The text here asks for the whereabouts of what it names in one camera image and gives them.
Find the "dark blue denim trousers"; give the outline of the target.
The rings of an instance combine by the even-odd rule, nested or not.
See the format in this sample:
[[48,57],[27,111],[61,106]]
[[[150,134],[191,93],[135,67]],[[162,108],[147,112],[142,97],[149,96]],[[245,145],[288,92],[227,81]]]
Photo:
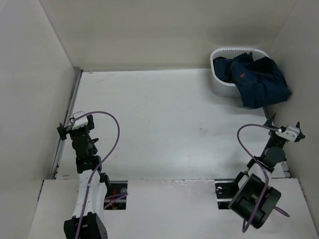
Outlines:
[[213,60],[216,76],[225,83],[235,84],[243,106],[258,109],[285,102],[292,95],[285,77],[274,60],[253,59],[253,53],[235,58],[217,57]]

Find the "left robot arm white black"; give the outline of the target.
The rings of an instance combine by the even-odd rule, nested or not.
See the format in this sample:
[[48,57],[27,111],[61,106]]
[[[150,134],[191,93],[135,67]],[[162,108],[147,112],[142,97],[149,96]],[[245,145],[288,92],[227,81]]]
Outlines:
[[97,155],[95,143],[90,130],[94,124],[87,121],[82,127],[62,124],[57,128],[61,140],[70,135],[72,147],[76,153],[76,167],[79,178],[79,188],[72,218],[63,225],[68,239],[106,239],[107,230],[100,218],[105,198],[112,192],[108,176],[102,173],[101,157]]

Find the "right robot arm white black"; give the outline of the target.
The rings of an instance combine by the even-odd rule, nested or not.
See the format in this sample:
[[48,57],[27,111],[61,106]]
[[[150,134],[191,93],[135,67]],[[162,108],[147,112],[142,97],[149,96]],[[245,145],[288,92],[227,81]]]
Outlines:
[[[247,170],[240,172],[231,184],[234,194],[228,208],[243,219],[242,233],[249,227],[259,229],[264,225],[273,210],[285,217],[290,215],[277,206],[281,192],[270,185],[275,166],[286,161],[284,146],[288,142],[305,139],[300,123],[295,126],[274,126],[274,116],[264,124],[245,124],[237,130],[237,140],[243,150],[251,157]],[[247,127],[259,127],[269,131],[269,139],[260,156],[254,156],[240,139],[240,132]]]

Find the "white plastic laundry basket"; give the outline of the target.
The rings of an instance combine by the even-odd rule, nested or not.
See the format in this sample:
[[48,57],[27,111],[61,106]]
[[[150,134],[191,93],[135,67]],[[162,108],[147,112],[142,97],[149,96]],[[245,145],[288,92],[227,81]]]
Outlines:
[[240,92],[238,91],[235,84],[226,83],[221,81],[215,74],[213,60],[217,57],[225,58],[235,58],[236,56],[243,53],[253,53],[254,61],[261,59],[263,57],[268,57],[269,55],[256,48],[247,48],[247,47],[223,47],[214,50],[210,55],[210,65],[211,65],[211,89],[212,92],[220,97],[231,97],[231,98],[240,98]]

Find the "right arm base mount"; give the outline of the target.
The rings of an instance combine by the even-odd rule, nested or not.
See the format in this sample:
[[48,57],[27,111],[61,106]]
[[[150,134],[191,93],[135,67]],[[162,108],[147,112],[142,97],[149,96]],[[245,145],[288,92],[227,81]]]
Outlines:
[[215,193],[217,198],[217,206],[220,210],[229,210],[229,204],[239,190],[234,180],[216,180]]

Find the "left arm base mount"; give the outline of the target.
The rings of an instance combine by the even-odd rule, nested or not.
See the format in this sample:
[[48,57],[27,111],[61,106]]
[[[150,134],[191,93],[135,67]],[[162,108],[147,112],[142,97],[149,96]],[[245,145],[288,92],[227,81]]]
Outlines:
[[111,181],[111,189],[104,200],[104,210],[125,210],[128,196],[128,181]]

